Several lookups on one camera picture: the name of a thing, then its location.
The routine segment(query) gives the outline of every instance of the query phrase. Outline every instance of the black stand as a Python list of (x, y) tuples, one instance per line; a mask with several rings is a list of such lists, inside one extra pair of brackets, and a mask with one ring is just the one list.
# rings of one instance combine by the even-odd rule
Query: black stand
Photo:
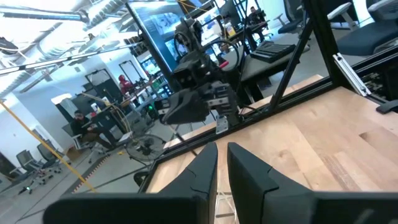
[(398, 100), (393, 100), (388, 103), (384, 103), (383, 105), (378, 106), (376, 108), (376, 111), (379, 112), (380, 114), (386, 114), (391, 111), (398, 112)]

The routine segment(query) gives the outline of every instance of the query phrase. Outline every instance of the wooden table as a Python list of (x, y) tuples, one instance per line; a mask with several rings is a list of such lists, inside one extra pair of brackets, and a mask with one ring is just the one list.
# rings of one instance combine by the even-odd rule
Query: wooden table
[[(315, 76), (305, 80), (288, 88), (285, 94), (318, 79)], [(269, 100), (265, 98), (252, 106), (259, 107)], [(226, 161), (229, 142), (240, 144), (313, 190), (396, 191), (398, 114), (379, 114), (377, 106), (339, 87), (217, 140), (218, 191), (231, 191)], [(192, 137), (211, 126), (214, 125), (183, 137)], [(192, 153), (186, 153), (159, 164), (147, 192), (160, 191), (193, 159)]]

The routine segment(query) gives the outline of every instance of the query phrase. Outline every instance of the man sitting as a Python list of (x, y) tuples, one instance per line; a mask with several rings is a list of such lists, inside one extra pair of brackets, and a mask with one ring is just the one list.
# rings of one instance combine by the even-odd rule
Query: man sitting
[[(264, 17), (262, 16), (262, 11), (261, 9), (256, 10), (256, 8), (254, 8), (254, 6), (250, 7), (250, 15), (249, 15), (249, 21), (250, 25), (256, 25), (256, 24), (260, 24), (262, 22), (265, 22)], [(257, 31), (257, 34), (260, 36), (260, 41), (263, 42), (264, 41), (264, 35), (262, 34), (262, 29), (259, 29)]]
[[(80, 139), (82, 142), (96, 141), (100, 143), (103, 147), (107, 148), (109, 151), (113, 150), (114, 146), (112, 146), (109, 142), (105, 141), (104, 139), (101, 139), (100, 134), (103, 133), (102, 130), (100, 130), (99, 128), (94, 128), (92, 126), (85, 128), (83, 127), (88, 122), (90, 122), (90, 120), (86, 118), (80, 110), (76, 110), (75, 119), (71, 122), (70, 125), (73, 134), (75, 135), (81, 134)], [(112, 136), (111, 133), (106, 134), (106, 138), (108, 138), (110, 142), (116, 142), (115, 138)]]

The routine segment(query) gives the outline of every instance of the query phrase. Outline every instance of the cable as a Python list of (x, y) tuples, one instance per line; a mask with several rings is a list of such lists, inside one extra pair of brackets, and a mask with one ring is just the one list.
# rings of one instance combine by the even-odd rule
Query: cable
[[(180, 125), (178, 124), (176, 127), (175, 127), (175, 131), (178, 131), (178, 128), (180, 127)], [(173, 133), (173, 135), (172, 135), (172, 137), (170, 138), (170, 140), (169, 141), (171, 141), (171, 140), (173, 140), (174, 139), (174, 133)]]
[[(181, 3), (183, 6), (188, 6), (188, 7), (194, 8), (194, 9), (199, 9), (199, 10), (201, 10), (203, 12), (208, 12), (206, 9), (201, 9), (199, 7), (191, 6), (191, 5), (187, 4), (187, 3), (184, 3), (185, 1), (187, 1), (187, 0), (177, 0), (177, 2)], [(221, 15), (221, 13), (220, 13), (220, 16), (221, 16), (222, 20), (225, 22), (224, 17), (223, 17), (223, 15)], [(226, 38), (226, 29), (225, 29), (225, 27), (223, 27), (223, 30), (224, 30), (224, 36)]]
[(33, 133), (33, 131), (31, 131), (24, 122), (21, 121), (21, 119), (18, 118), (17, 115), (14, 114), (14, 112), (12, 112), (5, 104), (2, 100), (0, 100), (0, 105), (6, 109), (6, 111), (15, 119), (17, 120), (17, 122), (30, 134), (32, 135), (34, 138), (36, 138), (41, 144), (43, 144), (44, 147), (46, 147), (57, 159), (59, 159), (63, 164), (66, 165), (66, 167), (68, 169), (70, 169), (70, 171), (72, 173), (74, 173), (84, 184), (87, 185), (87, 187), (92, 191), (92, 192), (96, 192), (96, 190), (94, 189), (94, 187), (89, 184), (80, 174), (79, 172), (77, 172), (77, 170), (75, 170), (72, 166), (70, 166), (64, 159), (62, 159), (62, 157), (55, 152), (45, 141), (43, 141), (41, 138), (39, 138), (35, 133)]
[(215, 117), (214, 114), (213, 114), (213, 112), (210, 111), (210, 114), (211, 114), (211, 116), (213, 117), (214, 121), (217, 121), (217, 120), (216, 120), (216, 117)]
[[(246, 41), (246, 24), (248, 23), (248, 14), (247, 14), (248, 2), (249, 1), (246, 1), (246, 10), (244, 12), (245, 18), (244, 18), (244, 26), (243, 26), (243, 53), (245, 52), (244, 48), (247, 47), (245, 41)], [(241, 63), (240, 63), (241, 64), (241, 73), (239, 74), (239, 81), (238, 81), (238, 87), (236, 88), (236, 92), (239, 91), (239, 89), (241, 87), (241, 83), (242, 83), (242, 74), (243, 74), (243, 68), (244, 68), (244, 64), (243, 64), (244, 63), (244, 58), (245, 57), (242, 55)]]
[(175, 48), (175, 51), (177, 51), (178, 56), (182, 57), (182, 55), (177, 47), (177, 41), (175, 40), (175, 36), (174, 36), (174, 48)]
[(226, 43), (226, 44), (229, 44), (229, 45), (231, 45), (231, 46), (233, 47), (233, 49), (235, 50), (235, 52), (236, 52), (236, 62), (235, 62), (235, 65), (234, 65), (234, 67), (233, 67), (232, 69), (227, 70), (226, 72), (231, 72), (231, 71), (233, 71), (234, 69), (236, 69), (236, 68), (239, 66), (239, 51), (238, 51), (238, 48), (237, 48), (234, 44), (232, 44), (232, 42), (230, 42), (230, 41), (228, 41), (228, 40), (215, 40), (215, 41), (210, 42), (209, 44), (206, 44), (203, 48), (204, 48), (204, 49), (207, 49), (208, 47), (211, 47), (213, 44), (217, 44), (217, 43)]
[(177, 33), (174, 34), (174, 44), (175, 44), (175, 38), (176, 38), (176, 36), (179, 35), (179, 34), (182, 35), (182, 36), (187, 40), (189, 46), (192, 47), (192, 42), (191, 42), (191, 40), (190, 40), (190, 39), (188, 38), (188, 36), (187, 36), (186, 34), (184, 34), (183, 32), (177, 32)]

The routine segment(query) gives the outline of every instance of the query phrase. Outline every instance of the metal bracket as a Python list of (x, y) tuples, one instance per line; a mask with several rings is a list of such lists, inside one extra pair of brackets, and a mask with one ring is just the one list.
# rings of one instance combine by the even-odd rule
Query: metal bracket
[(376, 108), (376, 111), (380, 114), (386, 114), (391, 111), (398, 112), (398, 100), (393, 100), (387, 103), (384, 103)]
[(351, 66), (340, 53), (335, 54), (333, 58), (335, 59), (335, 63), (337, 64), (338, 68), (341, 70), (341, 72), (343, 72), (344, 76), (355, 89), (357, 94), (361, 96), (368, 96), (371, 94), (366, 85), (362, 82), (353, 68), (351, 68)]
[(228, 130), (228, 120), (226, 119), (226, 116), (217, 115), (216, 120), (216, 134), (221, 134)]

